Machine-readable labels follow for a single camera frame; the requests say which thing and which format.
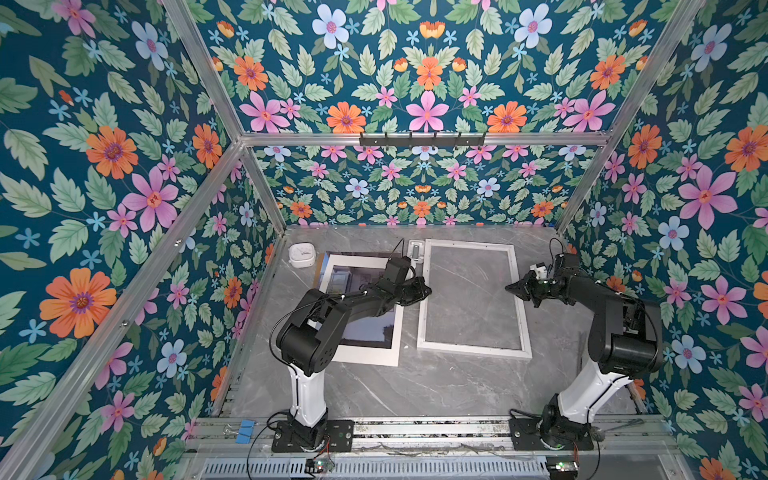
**white picture frame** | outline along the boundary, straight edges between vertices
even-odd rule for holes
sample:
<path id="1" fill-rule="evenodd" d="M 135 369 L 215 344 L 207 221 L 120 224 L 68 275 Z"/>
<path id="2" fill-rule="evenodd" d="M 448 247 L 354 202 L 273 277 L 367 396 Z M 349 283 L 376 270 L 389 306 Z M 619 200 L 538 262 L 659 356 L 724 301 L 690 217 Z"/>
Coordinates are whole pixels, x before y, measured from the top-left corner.
<path id="1" fill-rule="evenodd" d="M 427 239 L 424 249 L 424 270 L 422 272 L 427 285 L 429 285 L 429 267 L 430 261 L 432 259 L 432 249 L 434 248 L 464 248 L 471 250 L 497 250 L 506 252 L 509 261 L 509 273 L 511 274 L 511 281 L 514 283 L 520 280 L 520 275 L 518 274 L 518 261 L 517 257 L 515 256 L 515 247 L 513 245 Z M 509 301 L 515 303 L 515 311 L 517 313 L 518 320 L 518 331 L 520 332 L 520 349 L 504 349 L 489 346 L 461 345 L 454 343 L 428 341 L 426 339 L 427 309 L 429 308 L 428 297 L 419 304 L 419 331 L 416 336 L 416 348 L 432 350 L 441 353 L 461 353 L 464 355 L 495 356 L 520 360 L 530 360 L 533 358 L 533 354 L 531 351 L 531 339 L 528 335 L 528 323 L 525 319 L 525 304 L 517 296 L 512 295 L 511 293 L 509 295 Z"/>
<path id="2" fill-rule="evenodd" d="M 387 257 L 359 257 L 354 255 L 329 255 L 322 272 L 319 290 L 325 292 L 335 266 L 357 266 L 383 270 Z M 388 349 L 365 346 L 339 345 L 333 362 L 364 363 L 366 365 L 397 366 L 400 360 L 400 339 L 402 334 L 402 307 L 395 306 L 395 325 L 392 331 L 392 345 Z"/>

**marble surface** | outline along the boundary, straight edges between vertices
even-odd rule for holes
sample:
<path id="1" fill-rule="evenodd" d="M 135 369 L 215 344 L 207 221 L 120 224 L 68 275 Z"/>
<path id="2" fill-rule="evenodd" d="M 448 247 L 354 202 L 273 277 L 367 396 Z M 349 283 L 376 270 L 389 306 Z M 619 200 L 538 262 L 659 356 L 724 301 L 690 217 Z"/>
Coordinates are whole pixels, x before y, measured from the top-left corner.
<path id="1" fill-rule="evenodd" d="M 412 238 L 507 243 L 515 245 L 522 276 L 533 263 L 550 263 L 547 243 L 553 236 L 553 229 L 543 227 L 339 227 L 290 230 L 288 245 L 310 242 L 322 255 L 325 251 L 390 251 L 401 238 L 406 244 Z M 255 325 L 256 340 L 249 346 L 247 366 L 230 392 L 233 398 L 225 405 L 225 415 L 264 417 L 290 406 L 287 367 L 270 355 L 266 338 L 275 321 L 314 286 L 316 269 L 294 269 L 287 255 L 286 248 L 271 286 L 261 296 L 265 314 Z M 444 272 L 448 283 L 455 275 Z M 512 308 L 511 295 L 508 305 Z M 576 377 L 592 315 L 582 306 L 554 300 L 538 309 L 526 303 L 525 313 L 533 351 L 528 361 L 417 350 L 419 306 L 406 307 L 399 366 L 333 362 L 326 369 L 330 415 L 506 415 L 510 407 L 540 412 L 554 393 Z M 467 324 L 465 317 L 446 313 L 443 320 L 458 329 Z M 504 341 L 514 336 L 511 328 L 509 333 L 495 328 Z M 629 392 L 622 389 L 601 413 L 635 413 Z"/>
<path id="2" fill-rule="evenodd" d="M 425 340 L 520 350 L 508 253 L 432 247 Z"/>

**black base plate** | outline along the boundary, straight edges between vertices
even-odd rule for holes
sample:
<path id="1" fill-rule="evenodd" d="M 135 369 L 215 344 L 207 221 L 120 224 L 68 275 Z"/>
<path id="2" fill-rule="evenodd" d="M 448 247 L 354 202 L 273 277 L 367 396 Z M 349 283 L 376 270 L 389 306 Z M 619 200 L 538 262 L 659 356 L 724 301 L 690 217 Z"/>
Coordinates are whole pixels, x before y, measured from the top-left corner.
<path id="1" fill-rule="evenodd" d="M 352 439 L 355 436 L 355 422 L 352 420 L 329 420 L 326 427 L 326 435 L 330 437 L 329 450 L 333 452 L 351 452 Z M 302 453 L 306 452 L 298 442 L 294 442 L 290 424 L 286 421 L 277 423 L 277 430 L 272 440 L 272 452 L 274 453 Z"/>
<path id="2" fill-rule="evenodd" d="M 512 437 L 512 444 L 515 446 L 516 451 L 525 450 L 547 450 L 547 446 L 541 441 L 541 437 L 538 434 L 538 420 L 532 419 L 510 419 L 509 420 L 509 432 Z M 515 432 L 520 432 L 520 436 L 516 437 Z M 594 450 L 594 444 L 592 439 L 588 436 L 579 442 L 576 442 L 580 452 L 586 452 L 587 450 Z M 573 443 L 566 443 L 560 450 L 570 451 L 574 449 Z"/>

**white plastic container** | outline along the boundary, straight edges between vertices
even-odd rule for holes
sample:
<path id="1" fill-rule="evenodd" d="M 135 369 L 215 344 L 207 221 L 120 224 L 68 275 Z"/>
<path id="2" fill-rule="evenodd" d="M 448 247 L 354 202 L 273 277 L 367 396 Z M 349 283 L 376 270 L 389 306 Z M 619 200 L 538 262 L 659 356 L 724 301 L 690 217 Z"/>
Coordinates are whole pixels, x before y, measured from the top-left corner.
<path id="1" fill-rule="evenodd" d="M 307 268 L 315 264 L 315 246 L 311 243 L 295 243 L 288 250 L 288 261 L 294 268 Z"/>

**framed picture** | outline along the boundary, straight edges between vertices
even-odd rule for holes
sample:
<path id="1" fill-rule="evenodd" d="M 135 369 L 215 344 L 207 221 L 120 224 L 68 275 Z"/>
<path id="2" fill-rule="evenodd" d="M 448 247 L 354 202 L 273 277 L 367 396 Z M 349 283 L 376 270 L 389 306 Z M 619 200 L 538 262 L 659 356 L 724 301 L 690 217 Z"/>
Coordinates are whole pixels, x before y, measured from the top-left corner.
<path id="1" fill-rule="evenodd" d="M 326 255 L 320 270 L 318 289 L 342 294 L 360 290 L 375 283 L 384 274 L 387 257 L 359 255 Z M 349 322 L 334 362 L 397 366 L 400 357 L 402 307 L 382 316 L 370 316 Z"/>
<path id="2" fill-rule="evenodd" d="M 431 271 L 432 254 L 435 249 L 469 249 L 469 250 L 490 250 L 498 251 L 498 263 L 499 265 L 508 265 L 510 283 L 517 282 L 519 280 L 518 275 L 518 262 L 515 257 L 515 247 L 512 245 L 502 245 L 498 243 L 477 243 L 477 242 L 460 242 L 454 240 L 433 240 L 427 239 L 424 249 L 424 280 L 427 285 L 430 285 L 429 275 Z M 504 288 L 505 283 L 500 283 L 497 287 Z M 464 353 L 467 355 L 480 355 L 480 356 L 500 356 L 515 359 L 531 359 L 531 340 L 528 337 L 528 324 L 525 320 L 525 305 L 523 301 L 518 297 L 509 295 L 509 302 L 514 301 L 515 305 L 515 319 L 517 320 L 517 331 L 519 332 L 519 349 L 513 348 L 499 348 L 491 346 L 477 346 L 477 345 L 464 345 L 459 343 L 441 343 L 430 342 L 426 339 L 427 333 L 427 312 L 429 307 L 429 298 L 426 298 L 419 304 L 419 332 L 416 336 L 416 348 L 424 350 L 433 350 L 442 353 Z M 466 321 L 473 321 L 471 318 L 467 318 Z"/>

